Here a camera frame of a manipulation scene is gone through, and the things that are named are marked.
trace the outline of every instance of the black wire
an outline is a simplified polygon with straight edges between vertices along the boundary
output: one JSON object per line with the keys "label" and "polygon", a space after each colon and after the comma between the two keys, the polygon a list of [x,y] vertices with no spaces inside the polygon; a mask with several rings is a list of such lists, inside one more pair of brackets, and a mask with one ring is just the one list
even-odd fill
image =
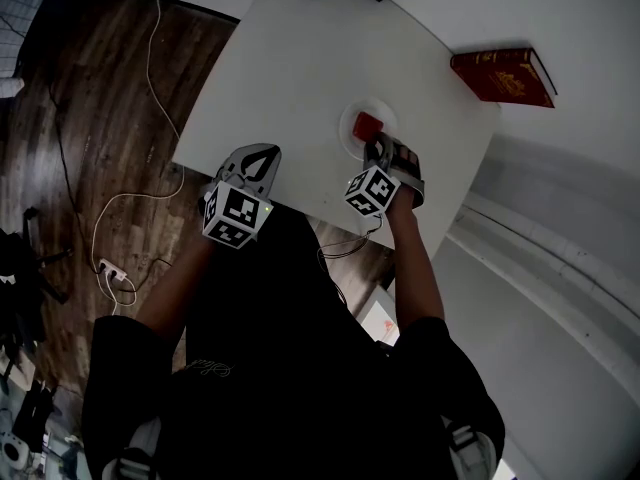
{"label": "black wire", "polygon": [[340,258],[346,258],[347,256],[351,256],[352,254],[355,254],[355,253],[357,253],[358,251],[362,250],[362,248],[363,248],[365,245],[367,245],[367,243],[369,242],[369,237],[370,237],[373,233],[375,233],[376,231],[378,231],[378,230],[382,227],[382,222],[383,222],[383,221],[382,221],[382,216],[381,216],[381,215],[378,215],[377,217],[378,217],[378,219],[380,219],[380,223],[378,224],[378,227],[376,227],[376,228],[374,228],[374,229],[370,229],[369,231],[367,231],[367,232],[366,232],[363,236],[361,236],[360,238],[356,238],[356,239],[354,239],[354,240],[353,240],[354,242],[356,242],[356,241],[358,241],[358,240],[362,240],[362,242],[361,242],[358,246],[354,247],[354,248],[353,248],[353,249],[351,249],[350,251],[342,252],[342,253],[337,253],[337,254],[325,254],[325,253],[322,251],[322,247],[320,247],[320,248],[318,249],[318,252],[317,252],[318,259],[323,258],[323,259],[328,259],[328,260],[337,260],[337,259],[340,259]]}
{"label": "black wire", "polygon": [[123,292],[123,293],[136,293],[139,292],[140,289],[142,288],[142,286],[144,285],[144,283],[147,282],[147,279],[149,279],[149,276],[151,275],[151,271],[153,269],[153,265],[155,265],[156,261],[161,261],[162,263],[164,263],[165,265],[169,265],[170,267],[173,267],[173,265],[171,263],[169,263],[167,260],[163,260],[162,258],[155,258],[152,262],[151,265],[149,266],[149,270],[147,270],[147,275],[144,276],[144,279],[142,280],[142,282],[138,285],[138,288],[136,288],[135,290],[125,290],[124,288],[116,288],[116,290],[118,290],[119,292]]}
{"label": "black wire", "polygon": [[[322,252],[322,247],[318,248],[318,251],[316,253],[316,257],[318,258],[318,264],[320,265],[320,268],[322,270],[324,270],[324,267],[322,267],[322,262],[320,261],[321,258],[325,259],[325,260],[326,259],[337,260],[337,259],[340,259],[340,258],[346,258],[347,256],[351,256],[352,254],[355,254],[358,251],[362,250],[362,248],[365,245],[367,245],[367,243],[369,242],[369,237],[382,227],[382,223],[383,223],[382,215],[378,215],[377,217],[378,217],[378,219],[380,219],[380,223],[378,224],[378,227],[376,227],[374,229],[370,229],[369,231],[367,231],[360,238],[354,239],[353,242],[356,242],[358,240],[362,240],[362,243],[360,243],[357,247],[354,247],[350,251],[339,253],[339,254],[324,254]],[[336,290],[338,291],[338,296],[340,297],[340,300],[345,305],[345,307],[348,309],[349,308],[349,304],[347,304],[347,298],[345,297],[344,293],[342,292],[342,290],[338,286],[338,283],[336,283],[330,275],[329,275],[329,279],[331,279],[331,282],[336,287]]]}
{"label": "black wire", "polygon": [[23,39],[25,39],[27,36],[25,36],[22,32],[18,32],[15,28],[13,28],[13,26],[11,25],[11,23],[9,23],[6,19],[4,19],[4,16],[0,16],[0,20],[4,21],[4,24],[9,27],[11,29],[11,32],[13,32],[14,34],[18,34],[20,37],[22,37]]}
{"label": "black wire", "polygon": [[67,185],[67,196],[69,196],[69,201],[71,202],[73,213],[76,216],[76,222],[78,223],[78,230],[80,231],[80,238],[82,240],[82,250],[84,252],[84,257],[85,257],[87,266],[91,269],[91,272],[93,272],[95,275],[100,275],[100,272],[97,271],[95,268],[93,268],[93,265],[91,264],[91,257],[89,255],[89,250],[87,249],[87,241],[84,237],[84,231],[82,231],[82,222],[80,222],[78,207],[76,206],[76,200],[73,197],[73,191],[71,190],[71,183],[69,182],[69,169],[67,168],[67,159],[64,155],[64,147],[62,145],[62,130],[60,128],[60,122],[58,121],[60,105],[58,104],[56,99],[53,97],[53,88],[52,88],[53,80],[54,80],[54,77],[51,77],[51,80],[47,85],[47,90],[49,92],[49,99],[51,100],[51,103],[53,103],[53,106],[56,109],[53,116],[53,127],[56,132],[55,135],[58,141],[58,148],[60,149],[60,159],[62,160],[62,169],[64,170],[64,181],[65,181],[65,184]]}

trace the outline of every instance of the white table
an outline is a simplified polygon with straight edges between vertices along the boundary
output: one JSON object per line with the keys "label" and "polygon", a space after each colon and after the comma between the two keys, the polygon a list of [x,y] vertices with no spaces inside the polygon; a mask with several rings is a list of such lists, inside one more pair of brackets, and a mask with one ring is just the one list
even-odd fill
{"label": "white table", "polygon": [[[420,157],[426,191],[416,214],[433,256],[499,115],[453,73],[450,57],[388,0],[256,0],[202,88],[174,161],[214,176],[237,147],[278,144],[270,198],[362,233],[377,220],[343,202],[362,165],[337,130],[348,104],[375,96],[395,111],[399,138]],[[372,239],[393,247],[387,226]]]}

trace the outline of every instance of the fiducial marker cube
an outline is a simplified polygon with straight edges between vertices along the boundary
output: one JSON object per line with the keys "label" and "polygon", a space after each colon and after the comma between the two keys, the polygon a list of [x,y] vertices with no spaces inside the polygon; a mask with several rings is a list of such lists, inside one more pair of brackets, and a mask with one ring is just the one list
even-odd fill
{"label": "fiducial marker cube", "polygon": [[351,180],[344,200],[363,217],[375,217],[386,211],[399,186],[396,178],[374,165]]}
{"label": "fiducial marker cube", "polygon": [[240,249],[256,236],[273,206],[224,181],[205,195],[202,234]]}

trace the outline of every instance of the hardwood floor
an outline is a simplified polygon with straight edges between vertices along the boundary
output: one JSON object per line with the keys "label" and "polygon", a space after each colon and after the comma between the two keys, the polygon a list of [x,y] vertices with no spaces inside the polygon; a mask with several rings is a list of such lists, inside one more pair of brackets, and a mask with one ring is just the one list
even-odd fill
{"label": "hardwood floor", "polygon": [[[0,227],[20,229],[22,212],[40,210],[34,248],[52,254],[72,245],[75,254],[45,271],[70,295],[65,305],[47,298],[43,317],[48,340],[38,349],[39,373],[82,394],[89,371],[93,322],[113,309],[98,289],[82,252],[83,242],[67,197],[55,136],[54,105],[70,183],[85,243],[104,204],[123,191],[169,194],[181,177],[171,163],[177,139],[152,99],[145,78],[147,41],[155,25],[155,0],[64,0],[64,12],[40,14],[25,43],[21,68],[26,87],[0,101]],[[151,79],[178,131],[235,25],[200,11],[163,2],[162,22],[151,55]],[[150,271],[135,306],[168,268],[184,240],[200,225],[195,207],[203,175],[186,170],[179,195],[164,201],[120,198],[100,223],[96,257],[108,257],[137,284]],[[313,221],[321,243],[348,233]],[[357,312],[392,265],[391,251],[377,244],[346,260],[330,262],[333,278]],[[130,294],[119,294],[131,300]],[[176,354],[175,366],[184,361]]]}

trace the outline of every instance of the book cover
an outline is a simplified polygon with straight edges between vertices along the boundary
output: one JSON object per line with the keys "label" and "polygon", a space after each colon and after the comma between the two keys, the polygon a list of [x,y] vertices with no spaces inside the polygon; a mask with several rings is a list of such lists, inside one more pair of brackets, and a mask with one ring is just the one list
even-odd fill
{"label": "book cover", "polygon": [[451,68],[482,101],[554,108],[555,88],[533,48],[454,55]]}

